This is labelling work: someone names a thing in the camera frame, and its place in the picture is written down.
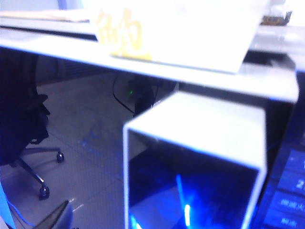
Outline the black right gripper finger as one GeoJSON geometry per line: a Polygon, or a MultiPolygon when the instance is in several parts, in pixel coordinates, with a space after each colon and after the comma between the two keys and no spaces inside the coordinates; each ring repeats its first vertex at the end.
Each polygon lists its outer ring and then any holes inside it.
{"type": "Polygon", "coordinates": [[[36,229],[71,229],[73,212],[68,200],[63,201],[57,208],[43,219],[36,229]]]}

